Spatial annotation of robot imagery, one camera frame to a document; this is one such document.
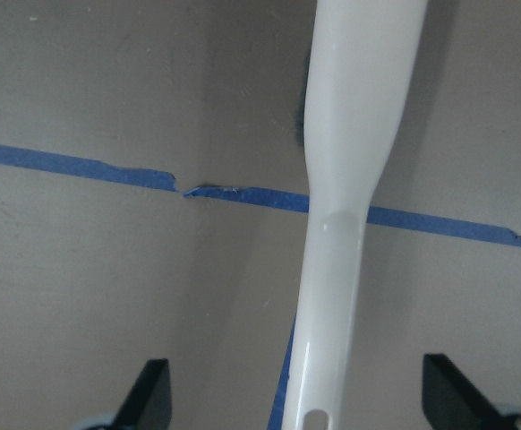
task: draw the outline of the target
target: beige wall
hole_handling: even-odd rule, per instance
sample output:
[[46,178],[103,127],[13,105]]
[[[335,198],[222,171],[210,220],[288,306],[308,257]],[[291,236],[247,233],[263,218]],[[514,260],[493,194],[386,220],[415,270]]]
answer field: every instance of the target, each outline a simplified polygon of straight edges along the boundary
[[[0,2],[0,143],[306,193],[314,4]],[[521,2],[432,1],[374,204],[521,234]],[[0,430],[115,410],[169,357],[172,429],[262,429],[303,214],[0,166]],[[521,406],[521,249],[370,226],[345,428],[428,429],[425,352]]]

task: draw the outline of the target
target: white tool handle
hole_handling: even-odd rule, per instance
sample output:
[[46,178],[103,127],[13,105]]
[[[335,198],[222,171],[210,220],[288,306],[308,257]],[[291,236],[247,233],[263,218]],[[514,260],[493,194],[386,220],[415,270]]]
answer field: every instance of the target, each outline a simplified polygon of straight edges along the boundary
[[338,430],[363,232],[402,116],[427,0],[319,0],[304,117],[310,212],[283,430]]

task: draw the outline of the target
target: handle hole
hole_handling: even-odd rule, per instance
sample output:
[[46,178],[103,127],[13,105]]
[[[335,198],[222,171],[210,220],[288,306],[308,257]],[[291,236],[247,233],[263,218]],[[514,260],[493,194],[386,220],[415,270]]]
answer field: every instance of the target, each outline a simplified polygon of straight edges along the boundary
[[303,430],[328,430],[329,415],[323,410],[311,410],[304,416]]

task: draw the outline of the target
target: blue tape strip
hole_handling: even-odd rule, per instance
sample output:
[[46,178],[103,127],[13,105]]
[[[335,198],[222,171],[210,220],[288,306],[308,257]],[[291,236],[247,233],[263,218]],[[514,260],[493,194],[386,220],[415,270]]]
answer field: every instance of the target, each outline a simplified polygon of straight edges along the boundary
[[81,159],[41,150],[24,150],[0,145],[0,164],[157,190],[176,191],[175,178],[167,172],[146,168],[118,168],[94,159]]
[[[256,204],[296,212],[307,212],[309,205],[308,196],[303,194],[254,187],[227,188],[203,186],[194,188],[184,195],[186,197],[209,197],[230,202]],[[461,237],[481,242],[521,247],[521,236],[518,236],[509,228],[462,221],[461,219],[435,217],[433,215],[371,206],[368,212],[368,222],[380,226],[403,228],[435,235]]]
[[280,430],[282,427],[282,417],[285,413],[286,387],[288,385],[288,369],[290,368],[290,356],[293,350],[294,336],[295,325],[293,324],[293,328],[290,331],[290,337],[288,338],[288,346],[286,347],[285,361],[280,371],[280,378],[278,379],[275,400],[272,403],[272,410],[270,411],[270,419],[267,430]]
[[[41,150],[24,150],[0,145],[0,164],[158,190],[177,191],[174,176],[167,172],[146,168],[119,168],[93,159],[81,159]],[[306,195],[256,187],[201,186],[188,191],[184,196],[209,197],[296,212],[307,212],[309,206],[309,199]],[[436,235],[521,247],[521,236],[509,228],[460,219],[372,206],[368,214],[368,222]]]
[[198,186],[185,197],[209,197],[230,202],[249,203],[284,211],[308,212],[308,196],[256,187]]

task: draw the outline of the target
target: black clamp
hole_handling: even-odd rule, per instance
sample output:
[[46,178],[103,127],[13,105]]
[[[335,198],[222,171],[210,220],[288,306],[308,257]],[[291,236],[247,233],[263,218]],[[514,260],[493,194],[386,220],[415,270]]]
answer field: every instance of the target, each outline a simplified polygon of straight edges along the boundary
[[110,425],[85,430],[167,430],[171,422],[171,382],[165,359],[145,364]]
[[521,414],[501,415],[443,354],[423,356],[422,407],[433,430],[521,430]]

